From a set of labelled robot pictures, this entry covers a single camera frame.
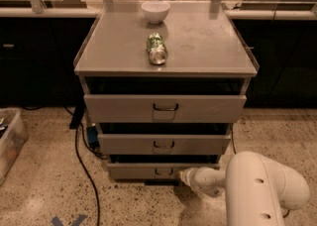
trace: drawer cabinet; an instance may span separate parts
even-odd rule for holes
[[[111,178],[178,180],[180,170],[219,167],[257,71],[224,14],[208,12],[172,2],[164,23],[149,26],[140,3],[107,5],[75,72]],[[161,66],[145,49],[154,30],[170,50]]]

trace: drawer handle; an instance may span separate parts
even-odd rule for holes
[[[175,145],[174,141],[172,141],[170,145],[162,145],[162,146],[157,145],[156,141],[153,142],[153,146],[157,149],[172,149],[172,148],[174,148],[174,145]]]
[[[173,173],[172,169],[170,169],[170,171],[163,171],[163,172],[159,172],[159,170],[156,169],[156,174],[157,175],[172,175],[172,173]]]
[[[174,108],[157,108],[156,104],[153,104],[153,108],[156,111],[176,111],[176,110],[178,110],[178,103],[176,103]]]

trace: aluminum can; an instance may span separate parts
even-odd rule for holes
[[[147,51],[151,64],[164,64],[168,58],[164,40],[159,33],[149,35],[147,39]]]

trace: speckled floor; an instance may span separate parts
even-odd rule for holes
[[[71,116],[63,108],[44,108],[23,110],[22,119],[30,137],[0,186],[0,225],[95,225],[95,195],[75,154]],[[291,211],[285,225],[315,226],[317,109],[245,109],[234,137],[238,152],[261,153],[304,175],[310,200]],[[224,193],[211,198],[186,186],[114,182],[105,162],[82,142],[79,152],[98,188],[101,225],[226,225]],[[232,155],[230,145],[222,168]]]

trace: cabinet top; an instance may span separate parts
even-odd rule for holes
[[[86,76],[242,76],[257,71],[221,8],[211,2],[170,2],[159,25],[149,24],[143,2],[107,4],[88,36],[75,73]],[[162,35],[167,62],[151,65],[147,38]]]

